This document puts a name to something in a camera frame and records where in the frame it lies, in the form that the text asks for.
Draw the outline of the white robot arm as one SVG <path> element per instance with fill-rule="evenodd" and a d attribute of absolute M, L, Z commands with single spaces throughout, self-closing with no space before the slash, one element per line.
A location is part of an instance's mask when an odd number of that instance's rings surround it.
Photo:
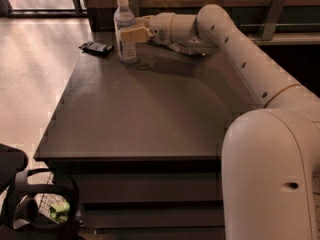
<path fill-rule="evenodd" d="M 218 5 L 196 15 L 144 16 L 119 32 L 124 41 L 184 54 L 219 47 L 253 95 L 222 146 L 226 240 L 319 240 L 313 173 L 320 166 L 320 101 L 233 23 Z"/>

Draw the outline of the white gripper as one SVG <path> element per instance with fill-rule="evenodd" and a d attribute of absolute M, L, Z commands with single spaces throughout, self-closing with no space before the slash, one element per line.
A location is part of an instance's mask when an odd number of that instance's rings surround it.
<path fill-rule="evenodd" d="M 135 22 L 141 26 L 131 26 L 120 31 L 123 41 L 135 43 L 147 43 L 153 41 L 159 45 L 169 46 L 172 44 L 171 25 L 174 13 L 160 13 L 155 16 L 146 15 L 136 17 Z"/>

